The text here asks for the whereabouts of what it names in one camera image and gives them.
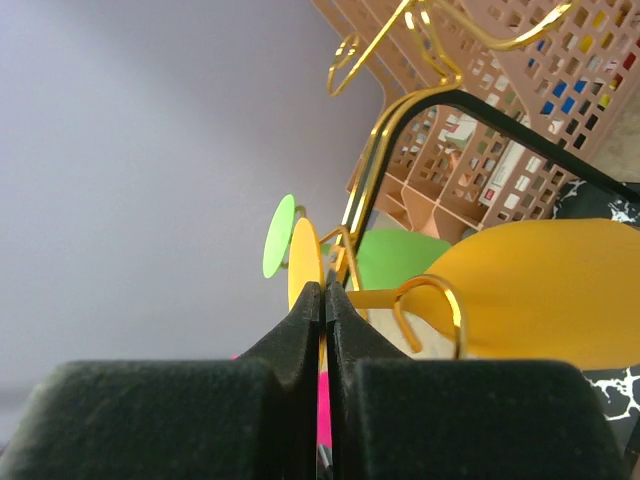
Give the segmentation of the yellow plastic wine glass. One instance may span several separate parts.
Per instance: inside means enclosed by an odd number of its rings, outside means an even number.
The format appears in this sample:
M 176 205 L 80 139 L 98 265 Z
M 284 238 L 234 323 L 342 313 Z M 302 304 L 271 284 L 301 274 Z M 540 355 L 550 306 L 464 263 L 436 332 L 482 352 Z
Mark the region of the yellow plastic wine glass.
M 459 355 L 552 359 L 583 370 L 639 361 L 639 233 L 607 219 L 513 222 L 451 247 L 393 289 L 351 291 L 357 309 L 421 318 Z

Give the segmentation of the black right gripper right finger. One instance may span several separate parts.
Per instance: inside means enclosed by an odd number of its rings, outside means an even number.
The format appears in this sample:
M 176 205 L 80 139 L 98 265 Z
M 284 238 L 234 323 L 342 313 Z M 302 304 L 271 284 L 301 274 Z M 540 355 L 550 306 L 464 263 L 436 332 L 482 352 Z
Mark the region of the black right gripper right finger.
M 558 361 L 414 360 L 325 291 L 338 479 L 625 479 L 583 374 Z

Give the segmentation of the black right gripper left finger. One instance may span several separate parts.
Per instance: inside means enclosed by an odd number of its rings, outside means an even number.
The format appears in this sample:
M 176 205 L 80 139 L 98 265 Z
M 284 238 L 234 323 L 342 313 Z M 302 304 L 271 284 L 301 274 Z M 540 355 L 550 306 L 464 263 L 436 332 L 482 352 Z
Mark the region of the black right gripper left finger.
M 91 361 L 33 392 L 5 479 L 312 479 L 320 288 L 234 360 Z

